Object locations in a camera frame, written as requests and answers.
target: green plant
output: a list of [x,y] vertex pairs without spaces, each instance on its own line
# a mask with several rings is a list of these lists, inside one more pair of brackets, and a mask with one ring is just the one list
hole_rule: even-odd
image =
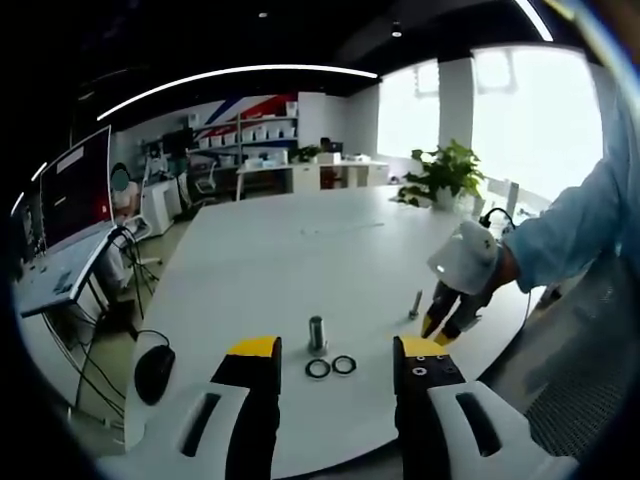
[[321,151],[322,149],[318,145],[307,145],[306,147],[293,149],[291,157],[298,157],[300,163],[309,163]]
[[[432,159],[423,160],[425,153]],[[479,196],[478,183],[484,179],[484,175],[477,168],[480,160],[473,150],[451,140],[450,146],[438,146],[435,152],[413,150],[411,158],[421,163],[422,173],[407,173],[404,176],[409,185],[398,191],[399,202],[416,207],[420,204],[418,197],[436,202],[438,190],[447,187],[454,197],[460,192]]]

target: monitor screen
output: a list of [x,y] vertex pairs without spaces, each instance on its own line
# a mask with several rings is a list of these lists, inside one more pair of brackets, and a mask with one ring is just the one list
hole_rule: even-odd
[[111,127],[85,138],[40,177],[47,248],[100,222],[112,221],[109,197]]

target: washer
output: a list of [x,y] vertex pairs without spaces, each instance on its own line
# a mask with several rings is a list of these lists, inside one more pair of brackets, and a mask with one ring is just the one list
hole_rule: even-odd
[[[350,363],[348,369],[340,370],[340,368],[338,368],[338,363],[340,363],[340,361],[342,361],[342,360],[346,360],[347,362]],[[357,367],[358,367],[358,365],[356,364],[355,359],[353,357],[350,357],[349,355],[339,355],[333,360],[333,362],[331,362],[331,368],[333,369],[333,371],[336,372],[336,373],[339,373],[340,375],[349,375]]]
[[[311,370],[311,368],[315,364],[322,365],[324,368],[324,371],[320,375],[313,373],[313,371]],[[311,377],[315,380],[322,380],[323,378],[326,378],[331,373],[331,365],[329,365],[329,362],[327,362],[326,360],[323,360],[322,358],[314,358],[309,363],[307,363],[306,367],[304,367],[304,373],[307,374],[307,377]]]

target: window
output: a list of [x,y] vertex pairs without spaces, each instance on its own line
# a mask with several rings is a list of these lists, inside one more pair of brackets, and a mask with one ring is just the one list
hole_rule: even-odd
[[435,150],[440,129],[438,62],[431,60],[384,77],[378,110],[378,153],[409,157]]
[[584,56],[547,47],[474,52],[472,147],[482,171],[555,199],[602,158],[602,122]]

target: shirt sleeve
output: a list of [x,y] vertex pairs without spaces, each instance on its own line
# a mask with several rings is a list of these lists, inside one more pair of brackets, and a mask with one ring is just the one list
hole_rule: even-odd
[[629,142],[619,97],[605,133],[604,158],[579,187],[563,191],[539,218],[505,236],[523,292],[577,274],[603,249],[613,247],[624,219]]

